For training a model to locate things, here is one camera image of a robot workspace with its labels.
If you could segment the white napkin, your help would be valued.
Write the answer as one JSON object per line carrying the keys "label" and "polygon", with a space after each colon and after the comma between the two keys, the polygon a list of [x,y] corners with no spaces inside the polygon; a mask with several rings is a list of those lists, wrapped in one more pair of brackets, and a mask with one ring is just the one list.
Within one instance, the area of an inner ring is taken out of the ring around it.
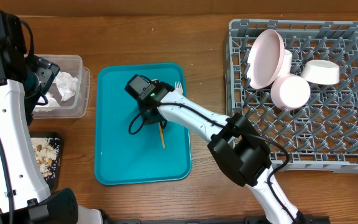
{"label": "white napkin", "polygon": [[53,81],[51,89],[45,95],[48,99],[48,104],[45,106],[36,106],[34,111],[52,111],[52,108],[59,108],[57,99],[60,97],[60,102],[68,101],[75,96],[78,84],[78,78],[71,76],[67,72],[59,72]]}

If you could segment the wooden chopstick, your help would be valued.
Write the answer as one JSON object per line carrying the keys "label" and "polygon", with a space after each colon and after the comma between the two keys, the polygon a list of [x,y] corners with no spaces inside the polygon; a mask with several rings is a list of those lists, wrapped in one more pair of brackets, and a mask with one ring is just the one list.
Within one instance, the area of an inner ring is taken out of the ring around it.
{"label": "wooden chopstick", "polygon": [[158,127],[159,127],[159,132],[160,132],[160,138],[161,138],[162,148],[165,149],[165,139],[164,139],[164,135],[163,135],[162,122],[159,122],[159,123],[158,123]]}

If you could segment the rice and peanut scraps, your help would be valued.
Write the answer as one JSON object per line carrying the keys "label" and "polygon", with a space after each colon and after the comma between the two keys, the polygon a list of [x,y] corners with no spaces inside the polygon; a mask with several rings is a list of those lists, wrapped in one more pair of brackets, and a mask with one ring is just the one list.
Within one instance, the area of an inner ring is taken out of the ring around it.
{"label": "rice and peanut scraps", "polygon": [[46,180],[56,177],[58,168],[59,138],[31,138],[35,160]]}

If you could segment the pink plate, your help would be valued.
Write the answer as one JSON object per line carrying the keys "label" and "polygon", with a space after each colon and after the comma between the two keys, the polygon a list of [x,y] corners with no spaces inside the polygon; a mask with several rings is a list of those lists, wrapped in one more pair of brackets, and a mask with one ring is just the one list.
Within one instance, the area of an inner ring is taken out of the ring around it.
{"label": "pink plate", "polygon": [[253,89],[269,86],[279,74],[284,60],[282,36],[273,29],[263,31],[251,47],[247,63],[247,78]]}

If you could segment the pink bowl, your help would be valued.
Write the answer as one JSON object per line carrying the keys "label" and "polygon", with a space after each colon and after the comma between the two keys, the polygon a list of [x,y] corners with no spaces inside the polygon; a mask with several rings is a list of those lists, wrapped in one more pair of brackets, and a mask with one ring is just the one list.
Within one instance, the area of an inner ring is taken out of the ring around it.
{"label": "pink bowl", "polygon": [[308,82],[298,75],[278,77],[271,87],[273,104],[281,110],[295,110],[307,103],[311,94]]}

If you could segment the white plastic cup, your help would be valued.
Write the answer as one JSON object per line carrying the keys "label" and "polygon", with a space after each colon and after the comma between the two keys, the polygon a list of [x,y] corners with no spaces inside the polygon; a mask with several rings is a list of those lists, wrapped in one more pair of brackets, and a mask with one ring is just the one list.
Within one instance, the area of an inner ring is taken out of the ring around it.
{"label": "white plastic cup", "polygon": [[284,50],[284,57],[282,62],[282,67],[278,73],[278,76],[285,76],[290,73],[291,70],[291,61],[292,61],[292,53],[285,49]]}

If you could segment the white bowl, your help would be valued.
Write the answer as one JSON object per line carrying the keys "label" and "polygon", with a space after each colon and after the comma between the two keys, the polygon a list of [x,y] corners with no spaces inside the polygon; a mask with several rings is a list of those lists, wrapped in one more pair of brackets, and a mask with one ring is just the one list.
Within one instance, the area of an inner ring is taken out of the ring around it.
{"label": "white bowl", "polygon": [[334,85],[340,81],[340,68],[328,60],[310,60],[301,72],[301,77],[319,85]]}

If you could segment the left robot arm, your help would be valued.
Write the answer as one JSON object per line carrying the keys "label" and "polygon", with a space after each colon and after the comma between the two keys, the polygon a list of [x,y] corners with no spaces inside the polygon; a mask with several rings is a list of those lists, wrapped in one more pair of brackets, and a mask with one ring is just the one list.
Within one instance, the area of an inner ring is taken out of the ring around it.
{"label": "left robot arm", "polygon": [[103,210],[77,203],[71,189],[51,192],[30,140],[29,125],[59,66],[34,54],[29,25],[0,11],[0,223],[107,223]]}

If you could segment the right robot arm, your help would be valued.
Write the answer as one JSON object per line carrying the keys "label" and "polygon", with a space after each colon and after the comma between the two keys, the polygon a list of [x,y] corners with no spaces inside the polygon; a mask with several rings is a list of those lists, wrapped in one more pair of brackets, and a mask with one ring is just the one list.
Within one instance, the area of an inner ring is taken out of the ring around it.
{"label": "right robot arm", "polygon": [[183,95],[180,82],[171,86],[134,75],[125,90],[136,100],[138,116],[144,124],[173,122],[204,139],[222,173],[254,194],[269,223],[305,223],[304,215],[289,201],[275,178],[289,160],[273,167],[269,146],[274,145],[284,154],[287,151],[260,136],[244,115],[229,117],[197,105]]}

